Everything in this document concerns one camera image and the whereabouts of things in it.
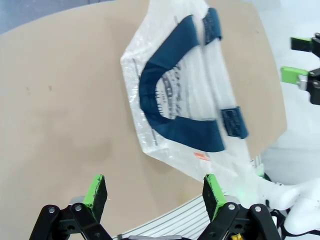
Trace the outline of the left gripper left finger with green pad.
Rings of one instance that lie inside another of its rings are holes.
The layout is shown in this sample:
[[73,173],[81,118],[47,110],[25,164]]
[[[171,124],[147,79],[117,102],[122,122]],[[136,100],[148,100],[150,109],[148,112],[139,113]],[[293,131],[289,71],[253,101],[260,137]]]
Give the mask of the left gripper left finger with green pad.
[[31,240],[68,240],[72,234],[81,234],[85,240],[111,240],[101,225],[108,192],[105,177],[94,177],[84,199],[60,209],[45,205],[35,222]]

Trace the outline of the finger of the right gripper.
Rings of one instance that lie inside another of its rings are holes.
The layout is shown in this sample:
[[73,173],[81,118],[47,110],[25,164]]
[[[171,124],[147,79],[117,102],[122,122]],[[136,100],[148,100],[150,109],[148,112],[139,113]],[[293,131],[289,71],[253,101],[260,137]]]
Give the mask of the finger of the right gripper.
[[290,49],[294,50],[294,51],[311,52],[312,51],[312,39],[311,38],[301,38],[301,37],[291,37],[290,38]]
[[308,84],[309,72],[304,69],[283,66],[280,68],[281,81],[287,84],[293,84],[300,90],[306,90]]

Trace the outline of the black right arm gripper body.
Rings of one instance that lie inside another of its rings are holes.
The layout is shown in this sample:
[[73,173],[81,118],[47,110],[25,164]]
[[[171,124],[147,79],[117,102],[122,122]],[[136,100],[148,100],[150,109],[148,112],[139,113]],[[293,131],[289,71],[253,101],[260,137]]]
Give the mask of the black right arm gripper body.
[[[316,32],[311,39],[312,53],[320,58],[320,33]],[[320,104],[320,68],[316,68],[309,72],[309,93],[310,102],[314,105]]]

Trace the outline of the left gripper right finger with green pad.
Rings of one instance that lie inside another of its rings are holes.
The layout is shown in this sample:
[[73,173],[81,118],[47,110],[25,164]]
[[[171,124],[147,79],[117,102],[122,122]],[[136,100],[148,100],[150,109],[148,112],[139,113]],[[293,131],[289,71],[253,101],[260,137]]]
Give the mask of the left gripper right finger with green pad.
[[204,177],[202,197],[210,223],[199,240],[281,240],[268,208],[227,202],[214,174]]

